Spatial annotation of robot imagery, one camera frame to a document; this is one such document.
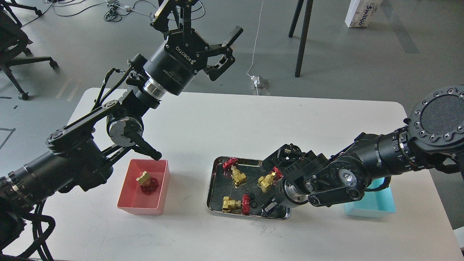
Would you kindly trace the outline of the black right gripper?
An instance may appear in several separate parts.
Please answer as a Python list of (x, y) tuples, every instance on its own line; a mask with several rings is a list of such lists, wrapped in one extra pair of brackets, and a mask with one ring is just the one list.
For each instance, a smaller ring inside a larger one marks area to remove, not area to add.
[(266, 176), (267, 188), (275, 185), (272, 199), (267, 200), (261, 206), (261, 217), (279, 218), (281, 206), (295, 208), (308, 203), (308, 195), (300, 192), (294, 185), (290, 184), (283, 177), (278, 167), (273, 167)]

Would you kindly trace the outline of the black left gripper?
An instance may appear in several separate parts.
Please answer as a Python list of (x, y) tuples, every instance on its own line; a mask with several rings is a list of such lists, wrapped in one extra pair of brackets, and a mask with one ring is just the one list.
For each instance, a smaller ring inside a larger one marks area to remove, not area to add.
[[(162, 32), (165, 40), (144, 64), (144, 71), (174, 95), (179, 95), (202, 69), (211, 81), (218, 79), (235, 62), (231, 46), (243, 32), (243, 28), (236, 26), (223, 43), (209, 46), (191, 27), (192, 7), (197, 2), (159, 0), (159, 8), (151, 18), (150, 25)], [(171, 13), (177, 30), (169, 30)], [(217, 64), (207, 65), (207, 58), (218, 55), (222, 57)]]

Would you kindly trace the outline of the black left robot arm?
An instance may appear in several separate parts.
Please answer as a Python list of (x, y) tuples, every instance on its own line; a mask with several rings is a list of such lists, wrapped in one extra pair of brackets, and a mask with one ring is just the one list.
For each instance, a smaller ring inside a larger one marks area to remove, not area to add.
[(103, 82), (88, 114), (48, 137), (48, 152), (1, 177), (1, 249), (19, 238), (26, 220), (33, 225), (31, 245), (18, 256), (1, 254), (2, 261), (28, 261), (34, 252), (53, 260), (46, 240), (56, 222), (42, 214), (46, 199), (75, 186), (88, 191), (105, 184), (130, 150), (160, 160), (161, 152), (142, 137), (142, 116), (156, 109), (165, 93), (181, 94), (199, 71), (215, 81), (235, 62), (232, 44), (243, 29), (236, 26), (222, 43), (210, 45), (192, 28), (195, 4), (159, 1), (151, 26), (164, 41), (155, 53), (129, 60), (121, 81), (106, 94)]

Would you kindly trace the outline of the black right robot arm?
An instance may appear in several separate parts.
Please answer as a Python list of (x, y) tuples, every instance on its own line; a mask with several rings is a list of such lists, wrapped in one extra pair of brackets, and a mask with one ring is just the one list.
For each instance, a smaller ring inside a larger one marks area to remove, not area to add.
[(263, 217), (277, 207), (315, 207), (361, 200), (389, 186), (393, 175), (436, 169), (463, 172), (463, 85), (439, 88), (417, 103), (405, 126), (386, 135), (362, 132), (329, 159), (284, 144), (263, 162), (278, 170), (274, 192), (261, 206)]

